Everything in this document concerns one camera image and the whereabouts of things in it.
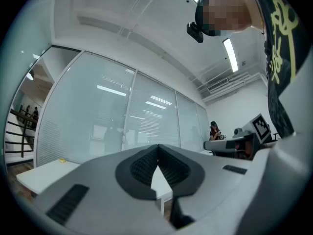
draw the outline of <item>white table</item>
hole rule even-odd
[[[158,166],[152,177],[151,189],[156,191],[156,199],[159,201],[160,211],[164,215],[164,203],[172,198],[173,191]]]
[[[36,194],[40,194],[48,186],[61,179],[78,166],[79,164],[68,161],[62,163],[57,159],[48,164],[18,174],[16,178],[23,186]],[[156,191],[156,198],[160,201],[160,211],[164,214],[164,202],[172,198],[173,192],[159,167],[156,168],[152,177],[151,189]]]
[[[49,185],[58,181],[78,166],[79,164],[68,161],[62,163],[57,159],[48,164],[18,174],[16,178],[23,186],[36,194],[40,194]]]

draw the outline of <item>seated woman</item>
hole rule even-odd
[[[211,122],[210,141],[221,139],[221,132],[215,121]]]

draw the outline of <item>black vent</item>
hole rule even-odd
[[[168,152],[159,149],[158,165],[171,188],[190,175],[190,167]]]
[[[74,185],[46,214],[60,225],[64,225],[86,195],[88,187]]]
[[[225,165],[223,167],[223,169],[229,170],[229,171],[232,171],[232,172],[236,172],[236,173],[239,173],[239,174],[243,174],[243,175],[245,175],[245,173],[247,171],[247,169],[243,169],[243,168],[232,166],[232,165]]]
[[[157,167],[157,150],[153,150],[131,165],[131,174],[139,182],[151,187],[152,177]]]

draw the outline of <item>black slot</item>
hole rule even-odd
[[[243,169],[243,168],[232,166],[232,165],[225,165],[223,167],[223,169],[229,170],[229,171],[232,171],[232,172],[236,172],[236,173],[239,173],[239,174],[243,174],[243,175],[245,175],[245,173],[247,171],[247,169]]]
[[[72,215],[78,204],[86,195],[88,187],[74,185],[67,193],[46,213],[60,225],[64,225]]]

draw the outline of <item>white panel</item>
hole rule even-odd
[[[138,73],[129,109],[125,149],[159,143],[179,146],[175,92]]]
[[[201,132],[195,103],[177,93],[177,105],[181,147],[191,151],[202,151]]]
[[[130,68],[83,53],[47,102],[38,134],[37,165],[58,158],[83,163],[121,151],[133,77]]]
[[[202,143],[210,140],[210,123],[207,118],[206,110],[201,107],[199,104],[196,104],[198,119],[201,130]]]

